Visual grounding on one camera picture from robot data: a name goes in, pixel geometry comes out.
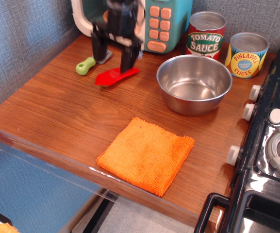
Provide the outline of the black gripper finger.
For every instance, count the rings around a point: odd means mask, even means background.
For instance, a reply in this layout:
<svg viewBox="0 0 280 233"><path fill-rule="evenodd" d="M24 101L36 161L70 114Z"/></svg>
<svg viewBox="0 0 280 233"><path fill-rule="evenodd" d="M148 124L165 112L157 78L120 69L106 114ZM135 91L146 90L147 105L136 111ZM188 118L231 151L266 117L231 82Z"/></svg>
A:
<svg viewBox="0 0 280 233"><path fill-rule="evenodd" d="M103 31L93 31L91 38L94 59L96 62L106 62L108 59L109 35Z"/></svg>
<svg viewBox="0 0 280 233"><path fill-rule="evenodd" d="M138 57L139 47L129 46L122 49L120 72L125 73L133 68L135 60Z"/></svg>

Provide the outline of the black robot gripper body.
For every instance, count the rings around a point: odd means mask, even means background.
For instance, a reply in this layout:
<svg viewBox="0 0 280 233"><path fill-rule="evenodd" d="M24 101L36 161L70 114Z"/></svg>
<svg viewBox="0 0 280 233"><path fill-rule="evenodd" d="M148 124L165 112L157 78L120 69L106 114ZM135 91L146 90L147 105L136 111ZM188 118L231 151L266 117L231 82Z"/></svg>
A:
<svg viewBox="0 0 280 233"><path fill-rule="evenodd" d="M138 23L138 10L142 3L138 0L108 0L107 20L92 20L93 31L103 31L109 35L109 43L116 43L117 37L131 40L130 46L138 46L141 50L142 41L135 35L135 26Z"/></svg>

